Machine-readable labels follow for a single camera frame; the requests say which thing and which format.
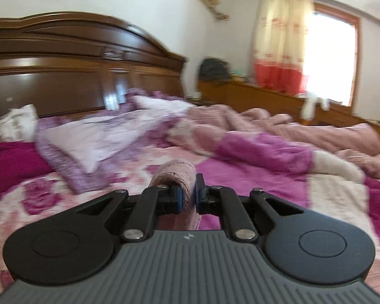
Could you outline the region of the pink knit cardigan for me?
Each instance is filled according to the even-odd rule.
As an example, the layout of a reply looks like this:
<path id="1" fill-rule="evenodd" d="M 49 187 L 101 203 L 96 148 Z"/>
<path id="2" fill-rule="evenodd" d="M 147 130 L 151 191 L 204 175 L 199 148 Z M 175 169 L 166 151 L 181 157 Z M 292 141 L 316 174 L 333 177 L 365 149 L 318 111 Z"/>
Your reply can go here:
<path id="1" fill-rule="evenodd" d="M 170 160 L 158 167 L 150 187 L 166 185 L 174 190 L 174 208 L 180 206 L 179 214 L 165 214 L 158 219 L 159 230 L 195 231 L 198 229 L 201 216 L 196 212 L 194 189 L 196 169 L 185 159 Z"/>

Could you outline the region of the lilac ruffled pillow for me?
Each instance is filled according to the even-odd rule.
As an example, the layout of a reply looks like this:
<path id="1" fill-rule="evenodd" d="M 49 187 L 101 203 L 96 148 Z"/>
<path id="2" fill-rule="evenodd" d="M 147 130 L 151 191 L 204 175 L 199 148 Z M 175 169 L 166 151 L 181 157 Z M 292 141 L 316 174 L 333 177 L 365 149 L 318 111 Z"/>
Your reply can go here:
<path id="1" fill-rule="evenodd" d="M 141 147 L 164 143 L 166 131 L 192 107 L 183 99 L 134 95 L 119 110 L 77 121 L 42 119 L 35 144 L 75 194 L 100 190 Z"/>

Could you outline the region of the wooden side cabinet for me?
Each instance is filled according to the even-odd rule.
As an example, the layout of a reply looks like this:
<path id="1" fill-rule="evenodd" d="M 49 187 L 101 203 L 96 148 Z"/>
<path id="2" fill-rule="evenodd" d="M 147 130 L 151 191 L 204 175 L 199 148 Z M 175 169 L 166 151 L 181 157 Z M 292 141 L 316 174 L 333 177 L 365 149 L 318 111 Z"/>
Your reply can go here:
<path id="1" fill-rule="evenodd" d="M 295 122 L 311 126 L 348 127 L 367 123 L 379 135 L 380 126 L 351 114 L 348 108 L 331 105 L 329 110 L 316 106 L 314 119 L 304 121 L 300 118 L 304 99 L 287 96 L 277 91 L 263 89 L 252 84 L 234 80 L 229 81 L 199 81 L 198 91 L 204 100 L 216 104 L 225 104 L 237 112 L 250 108 L 263 108 L 270 114 L 289 114 Z"/>

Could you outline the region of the dark bag on cabinet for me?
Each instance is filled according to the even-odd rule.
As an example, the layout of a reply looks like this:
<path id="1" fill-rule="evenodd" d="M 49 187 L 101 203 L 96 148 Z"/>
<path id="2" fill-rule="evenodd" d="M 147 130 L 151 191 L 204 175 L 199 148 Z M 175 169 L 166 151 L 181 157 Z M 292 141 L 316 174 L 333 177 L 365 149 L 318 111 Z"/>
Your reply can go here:
<path id="1" fill-rule="evenodd" d="M 200 80 L 229 80 L 230 66 L 227 61 L 219 58 L 205 58 L 198 70 Z"/>

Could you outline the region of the white plush toy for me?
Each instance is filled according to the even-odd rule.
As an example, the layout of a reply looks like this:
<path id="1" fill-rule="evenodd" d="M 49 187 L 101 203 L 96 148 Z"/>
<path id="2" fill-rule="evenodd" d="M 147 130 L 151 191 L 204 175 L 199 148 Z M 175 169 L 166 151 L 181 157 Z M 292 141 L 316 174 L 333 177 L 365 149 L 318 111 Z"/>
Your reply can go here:
<path id="1" fill-rule="evenodd" d="M 316 106 L 320 105 L 322 110 L 330 110 L 330 102 L 327 98 L 316 96 L 312 93 L 307 93 L 301 109 L 301 119 L 304 121 L 312 121 L 316 114 Z"/>

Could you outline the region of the magenta patchwork quilt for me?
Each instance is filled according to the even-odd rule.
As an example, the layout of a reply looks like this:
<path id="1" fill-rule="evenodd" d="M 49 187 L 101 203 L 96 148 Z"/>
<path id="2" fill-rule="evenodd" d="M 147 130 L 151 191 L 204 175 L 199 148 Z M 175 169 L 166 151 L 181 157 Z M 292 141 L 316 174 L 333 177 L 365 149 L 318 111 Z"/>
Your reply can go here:
<path id="1" fill-rule="evenodd" d="M 3 261 L 3 246 L 14 231 L 115 189 L 140 194 L 159 166 L 185 159 L 209 185 L 231 187 L 242 196 L 260 187 L 361 228 L 375 245 L 375 262 L 366 281 L 380 294 L 380 178 L 308 143 L 268 132 L 225 131 L 197 124 L 186 114 L 166 131 L 164 143 L 141 147 L 104 189 L 75 194 L 53 170 L 5 192 L 0 200 L 0 293 L 13 281 Z M 218 224 L 212 215 L 201 216 L 198 229 L 215 229 Z"/>

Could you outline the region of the dusty pink blanket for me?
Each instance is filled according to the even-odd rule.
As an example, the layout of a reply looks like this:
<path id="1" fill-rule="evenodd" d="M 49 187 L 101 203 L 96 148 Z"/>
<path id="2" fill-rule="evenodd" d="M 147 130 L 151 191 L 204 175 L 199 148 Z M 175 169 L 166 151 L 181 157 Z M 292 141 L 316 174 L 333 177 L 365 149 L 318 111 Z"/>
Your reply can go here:
<path id="1" fill-rule="evenodd" d="M 369 124 L 338 128 L 305 126 L 290 115 L 271 115 L 262 108 L 236 112 L 222 104 L 190 108 L 186 117 L 225 131 L 268 132 L 289 141 L 308 143 L 345 159 L 372 178 L 380 178 L 380 135 Z"/>

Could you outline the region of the magenta pillow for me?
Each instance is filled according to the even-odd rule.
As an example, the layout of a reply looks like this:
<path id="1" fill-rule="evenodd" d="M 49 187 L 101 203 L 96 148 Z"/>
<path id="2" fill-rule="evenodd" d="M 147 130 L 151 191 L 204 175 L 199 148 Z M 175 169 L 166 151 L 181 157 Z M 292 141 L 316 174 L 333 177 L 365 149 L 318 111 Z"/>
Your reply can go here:
<path id="1" fill-rule="evenodd" d="M 0 200 L 10 188 L 51 172 L 53 168 L 40 156 L 33 142 L 0 143 Z"/>

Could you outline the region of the white crumpled cloth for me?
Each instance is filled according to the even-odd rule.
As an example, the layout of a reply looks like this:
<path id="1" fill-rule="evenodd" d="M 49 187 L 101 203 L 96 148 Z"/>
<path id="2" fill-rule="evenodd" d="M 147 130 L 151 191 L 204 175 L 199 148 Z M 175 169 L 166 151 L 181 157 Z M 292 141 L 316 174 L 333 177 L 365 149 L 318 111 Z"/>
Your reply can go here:
<path id="1" fill-rule="evenodd" d="M 33 142 L 37 123 L 38 116 L 34 105 L 11 109 L 0 118 L 0 143 Z"/>

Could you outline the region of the red white curtain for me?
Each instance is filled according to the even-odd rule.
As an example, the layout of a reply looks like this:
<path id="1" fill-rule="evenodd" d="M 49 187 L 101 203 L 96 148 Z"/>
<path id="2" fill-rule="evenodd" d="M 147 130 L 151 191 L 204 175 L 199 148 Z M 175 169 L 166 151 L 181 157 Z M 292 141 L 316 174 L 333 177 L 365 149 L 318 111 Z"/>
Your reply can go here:
<path id="1" fill-rule="evenodd" d="M 259 86 L 295 96 L 303 91 L 303 64 L 313 0 L 259 0 L 253 60 Z"/>

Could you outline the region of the dark wooden headboard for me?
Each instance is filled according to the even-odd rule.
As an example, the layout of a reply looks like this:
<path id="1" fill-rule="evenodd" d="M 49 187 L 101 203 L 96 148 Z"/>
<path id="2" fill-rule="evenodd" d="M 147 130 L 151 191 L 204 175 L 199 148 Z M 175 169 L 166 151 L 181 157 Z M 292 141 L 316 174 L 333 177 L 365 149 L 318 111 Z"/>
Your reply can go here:
<path id="1" fill-rule="evenodd" d="M 180 97 L 185 62 L 145 30 L 111 16 L 0 18 L 0 117 L 27 104 L 40 117 L 116 110 L 130 88 Z"/>

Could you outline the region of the window with wooden frame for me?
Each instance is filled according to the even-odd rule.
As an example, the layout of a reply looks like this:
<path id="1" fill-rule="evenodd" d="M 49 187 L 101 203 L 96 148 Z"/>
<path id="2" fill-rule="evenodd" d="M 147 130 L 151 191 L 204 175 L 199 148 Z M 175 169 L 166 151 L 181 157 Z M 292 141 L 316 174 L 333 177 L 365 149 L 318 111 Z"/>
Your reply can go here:
<path id="1" fill-rule="evenodd" d="M 306 94 L 351 108 L 359 66 L 360 18 L 316 2 L 303 67 Z"/>

